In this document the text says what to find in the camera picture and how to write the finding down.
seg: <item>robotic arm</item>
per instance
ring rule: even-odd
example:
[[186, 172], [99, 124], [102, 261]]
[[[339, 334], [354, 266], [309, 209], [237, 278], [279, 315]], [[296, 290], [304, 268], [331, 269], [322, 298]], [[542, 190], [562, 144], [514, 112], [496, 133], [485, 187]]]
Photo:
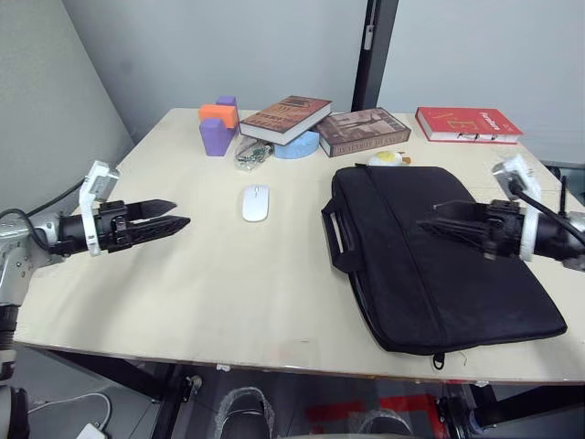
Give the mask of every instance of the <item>robotic arm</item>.
[[[565, 181], [557, 214], [540, 204], [540, 186], [519, 155], [496, 165], [493, 174], [510, 201], [443, 203], [434, 207], [434, 218], [420, 222], [421, 227], [474, 246], [489, 259], [518, 255], [531, 261], [537, 254], [585, 272], [585, 213], [565, 212]], [[516, 199], [527, 203], [526, 211]]]
[[[119, 177], [116, 169], [94, 162], [81, 185], [80, 215], [60, 217], [46, 213], [30, 219], [19, 209], [0, 214], [0, 381], [13, 374], [18, 307], [37, 268], [64, 262], [74, 253], [89, 251], [91, 256], [97, 256], [104, 250], [129, 249], [173, 235], [189, 223], [189, 218], [161, 216], [176, 207], [170, 201], [106, 202]], [[93, 209], [95, 201], [101, 203], [97, 210]], [[3, 429], [8, 425], [10, 433]], [[0, 438], [27, 437], [27, 433], [18, 433], [25, 430], [26, 393], [0, 386]]]

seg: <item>white computer mouse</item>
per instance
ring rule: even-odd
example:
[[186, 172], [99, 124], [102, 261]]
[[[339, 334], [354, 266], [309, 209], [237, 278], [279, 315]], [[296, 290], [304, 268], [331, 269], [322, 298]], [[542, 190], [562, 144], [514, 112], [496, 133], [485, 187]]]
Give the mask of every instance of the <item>white computer mouse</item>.
[[246, 221], [256, 222], [266, 219], [270, 193], [268, 186], [264, 185], [250, 185], [244, 189], [241, 215]]

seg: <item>black laptop bag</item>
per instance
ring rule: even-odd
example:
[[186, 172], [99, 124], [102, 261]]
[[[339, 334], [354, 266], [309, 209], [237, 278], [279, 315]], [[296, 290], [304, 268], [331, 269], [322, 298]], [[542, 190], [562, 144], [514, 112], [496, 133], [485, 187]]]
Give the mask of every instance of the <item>black laptop bag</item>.
[[[567, 325], [524, 262], [482, 252], [423, 230], [432, 206], [474, 201], [438, 167], [340, 169], [322, 210], [333, 265], [349, 275], [379, 345], [435, 355], [553, 337]], [[341, 250], [334, 219], [341, 239]]]

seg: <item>book spine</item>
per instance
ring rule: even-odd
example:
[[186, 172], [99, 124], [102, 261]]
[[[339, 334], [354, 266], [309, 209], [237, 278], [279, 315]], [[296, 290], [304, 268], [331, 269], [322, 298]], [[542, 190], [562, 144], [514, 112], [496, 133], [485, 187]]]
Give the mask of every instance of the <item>book spine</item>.
[[355, 140], [354, 142], [348, 142], [346, 144], [332, 145], [330, 156], [337, 157], [338, 155], [357, 153], [359, 151], [366, 151], [367, 149], [399, 144], [400, 142], [406, 142], [409, 140], [409, 137], [410, 130], [404, 130], [381, 135], [380, 137], [374, 137], [372, 139]]

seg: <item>white wall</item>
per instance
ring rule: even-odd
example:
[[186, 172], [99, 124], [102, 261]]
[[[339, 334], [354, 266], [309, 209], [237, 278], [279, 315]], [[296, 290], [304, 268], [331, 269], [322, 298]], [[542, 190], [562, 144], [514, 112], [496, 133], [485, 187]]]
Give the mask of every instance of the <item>white wall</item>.
[[585, 164], [583, 0], [401, 0], [378, 105], [496, 107], [538, 158]]
[[63, 0], [126, 127], [174, 107], [290, 94], [349, 111], [367, 0]]
[[60, 0], [0, 1], [0, 210], [29, 210], [132, 147]]

